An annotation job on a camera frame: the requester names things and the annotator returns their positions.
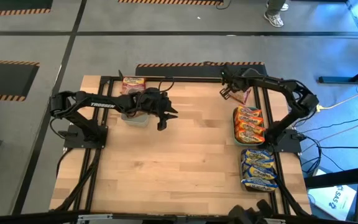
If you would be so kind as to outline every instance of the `snack package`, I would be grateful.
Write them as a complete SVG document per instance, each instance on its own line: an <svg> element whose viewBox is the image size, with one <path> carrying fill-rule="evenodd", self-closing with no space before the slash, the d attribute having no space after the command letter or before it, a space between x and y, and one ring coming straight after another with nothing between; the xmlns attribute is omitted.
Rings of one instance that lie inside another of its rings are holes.
<svg viewBox="0 0 358 224"><path fill-rule="evenodd" d="M271 169L266 169L263 167L257 167L255 165L251 165L244 173L244 178L250 177L260 177L264 180L273 180L276 178L276 175L273 173Z"/></svg>
<svg viewBox="0 0 358 224"><path fill-rule="evenodd" d="M243 168L242 171L247 170L252 165L270 169L272 168L273 163L274 159L251 159L245 154L241 157L241 167Z"/></svg>
<svg viewBox="0 0 358 224"><path fill-rule="evenodd" d="M237 141L244 144L259 144L265 141L265 138L259 136L252 131L248 131L236 126L234 130L234 137Z"/></svg>
<svg viewBox="0 0 358 224"><path fill-rule="evenodd" d="M251 110L250 108L244 105L239 105L237 107L237 113L241 115L248 115L248 116L260 116L262 110Z"/></svg>
<svg viewBox="0 0 358 224"><path fill-rule="evenodd" d="M129 92L143 91L146 89L144 78L125 77L122 81L121 94L125 95Z"/></svg>
<svg viewBox="0 0 358 224"><path fill-rule="evenodd" d="M273 157L266 150L246 149L241 154L249 157L250 159L273 159Z"/></svg>
<svg viewBox="0 0 358 224"><path fill-rule="evenodd" d="M259 135L261 135L266 130L266 128L263 128L263 127L258 126L258 125L254 125L254 124L252 124L250 122L247 122L247 121L240 121L237 124L237 127L245 129L245 130L248 130L248 131L252 131L253 133L259 134Z"/></svg>
<svg viewBox="0 0 358 224"><path fill-rule="evenodd" d="M241 183L244 184L246 187L251 187L253 189L261 190L264 192L274 191L278 187L277 184L273 184L268 180L263 180L258 177L242 179Z"/></svg>
<svg viewBox="0 0 358 224"><path fill-rule="evenodd" d="M232 99L237 100L238 102L245 104L247 102L249 93L251 92L251 89L249 88L247 91L243 92L243 91L237 91L235 93L233 93L232 91L229 92L229 96Z"/></svg>
<svg viewBox="0 0 358 224"><path fill-rule="evenodd" d="M263 118L255 117L255 116L247 116L240 113L236 113L236 118L234 119L234 123L238 125L241 121L250 122L254 125L260 125L264 122Z"/></svg>

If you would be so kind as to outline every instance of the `white cable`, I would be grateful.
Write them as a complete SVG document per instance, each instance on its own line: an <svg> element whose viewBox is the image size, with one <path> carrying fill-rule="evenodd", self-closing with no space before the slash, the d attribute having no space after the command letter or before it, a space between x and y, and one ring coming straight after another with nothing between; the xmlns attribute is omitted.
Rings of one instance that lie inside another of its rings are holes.
<svg viewBox="0 0 358 224"><path fill-rule="evenodd" d="M350 98L347 99L347 100L344 100L344 101L339 102L339 103L337 103L337 104L335 104L335 105L333 105L333 106L330 106L330 107L323 107L323 106L321 106L320 104L318 104L318 105L316 106L316 110L317 110L317 112L320 112L320 110L333 109L334 107L336 107L336 106L338 106L338 105L341 105L341 104L343 104L343 103L345 103L345 102L347 102L347 101L349 101L349 100L351 100L351 99L353 99L353 98L355 98L355 97L357 97L357 96L358 96L358 94L356 94L356 95L350 97Z"/></svg>

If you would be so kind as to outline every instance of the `wooden table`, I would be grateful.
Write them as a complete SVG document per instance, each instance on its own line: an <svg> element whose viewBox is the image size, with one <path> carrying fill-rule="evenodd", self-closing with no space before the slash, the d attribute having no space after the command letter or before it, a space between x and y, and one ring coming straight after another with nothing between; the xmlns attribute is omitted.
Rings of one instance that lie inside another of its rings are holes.
<svg viewBox="0 0 358 224"><path fill-rule="evenodd" d="M85 76L81 90L97 93L100 78ZM147 87L157 85L147 82ZM269 202L268 193L241 190L238 161L243 148L234 145L231 125L237 103L222 99L221 88L220 83L176 82L168 96L179 118L169 120L164 131L157 131L158 118L150 117L146 128L135 128L124 123L117 111L109 110L108 140L101 153L91 211L227 215L235 205L247 209L257 208L261 199ZM121 82L114 82L112 95L118 96L120 90ZM274 91L269 91L269 97L274 120L282 119L288 113L285 98ZM255 106L253 92L247 105ZM82 108L80 113L90 118L93 108ZM83 149L72 150L63 160L50 208L59 206L73 190L83 155ZM280 156L286 186L310 213L299 159L289 153ZM80 208L85 206L86 193L87 186ZM282 213L279 190L276 196Z"/></svg>

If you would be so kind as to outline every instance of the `hazard tape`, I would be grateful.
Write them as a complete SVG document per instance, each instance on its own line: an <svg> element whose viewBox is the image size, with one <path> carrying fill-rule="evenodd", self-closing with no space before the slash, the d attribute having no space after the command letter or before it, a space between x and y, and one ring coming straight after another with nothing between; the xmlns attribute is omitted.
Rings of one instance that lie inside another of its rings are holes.
<svg viewBox="0 0 358 224"><path fill-rule="evenodd" d="M0 16L14 16L26 14L42 14L49 13L50 9L21 9L21 10L3 10L0 11Z"/></svg>
<svg viewBox="0 0 358 224"><path fill-rule="evenodd" d="M4 100L4 101L24 101L25 96L0 95L0 100Z"/></svg>
<svg viewBox="0 0 358 224"><path fill-rule="evenodd" d="M10 64L10 65L35 65L35 66L40 66L39 62L19 62L19 61L5 61L5 60L0 60L0 63L2 64Z"/></svg>
<svg viewBox="0 0 358 224"><path fill-rule="evenodd" d="M200 0L118 0L120 3L146 3L146 4L191 4L202 6L222 6L220 1L200 1Z"/></svg>
<svg viewBox="0 0 358 224"><path fill-rule="evenodd" d="M264 65L263 62L201 62L201 63L142 63L137 68L144 67L185 67L185 66L221 66L221 65Z"/></svg>

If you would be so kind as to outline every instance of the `white shoe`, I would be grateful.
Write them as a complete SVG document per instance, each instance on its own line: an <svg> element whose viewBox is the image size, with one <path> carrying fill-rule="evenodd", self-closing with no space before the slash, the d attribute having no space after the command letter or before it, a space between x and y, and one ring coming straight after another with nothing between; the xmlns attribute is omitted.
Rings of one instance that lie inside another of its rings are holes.
<svg viewBox="0 0 358 224"><path fill-rule="evenodd" d="M281 20L280 14L270 16L265 12L264 17L274 27L282 27L282 26L284 26L284 22Z"/></svg>
<svg viewBox="0 0 358 224"><path fill-rule="evenodd" d="M284 3L281 11L287 11L290 6L287 3Z"/></svg>

